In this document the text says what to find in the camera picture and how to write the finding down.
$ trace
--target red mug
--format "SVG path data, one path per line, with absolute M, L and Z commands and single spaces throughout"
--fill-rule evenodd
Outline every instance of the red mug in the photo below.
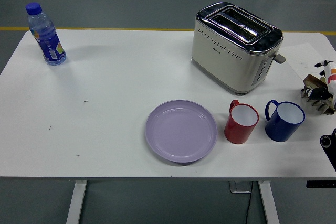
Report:
M 233 100 L 224 134 L 230 142 L 243 144 L 258 122 L 259 114 L 255 108 L 248 104 L 239 103 L 238 100 Z

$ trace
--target gray floor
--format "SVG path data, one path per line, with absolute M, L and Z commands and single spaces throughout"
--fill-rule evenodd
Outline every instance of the gray floor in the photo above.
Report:
M 336 0 L 0 0 L 0 72 L 26 32 L 8 27 L 27 27 L 24 7 L 32 1 L 41 3 L 58 28 L 170 29 L 193 29 L 201 8 L 226 1 L 283 31 L 333 32 L 327 38 L 336 49 Z M 65 223 L 73 184 L 1 179 L 0 223 Z M 336 189 L 305 185 L 271 183 L 280 223 L 334 223 Z M 248 194 L 232 195 L 228 183 L 220 181 L 92 182 L 80 223 L 244 223 L 248 200 Z M 263 214 L 254 187 L 248 223 L 265 223 Z

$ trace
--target blue mug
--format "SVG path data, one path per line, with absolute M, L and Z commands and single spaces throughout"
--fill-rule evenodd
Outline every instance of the blue mug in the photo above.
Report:
M 276 106 L 272 116 L 269 116 L 269 106 Z M 265 116 L 268 121 L 265 127 L 268 137 L 277 142 L 284 142 L 304 122 L 306 115 L 303 109 L 292 102 L 280 102 L 271 100 L 265 108 Z

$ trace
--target toaster control panel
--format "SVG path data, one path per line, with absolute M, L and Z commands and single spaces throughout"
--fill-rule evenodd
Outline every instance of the toaster control panel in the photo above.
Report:
M 259 66 L 259 69 L 257 71 L 256 76 L 254 77 L 252 86 L 255 85 L 258 81 L 262 80 L 263 78 L 265 78 L 269 67 L 271 66 L 271 63 L 273 61 L 273 58 L 266 58 L 265 60 L 263 60 Z

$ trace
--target toaster lever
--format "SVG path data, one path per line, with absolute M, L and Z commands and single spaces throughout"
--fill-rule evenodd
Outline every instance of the toaster lever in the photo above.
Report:
M 286 58 L 284 56 L 282 56 L 281 54 L 278 54 L 278 55 L 275 55 L 273 60 L 276 62 L 276 63 L 279 63 L 279 64 L 282 64 L 286 61 Z

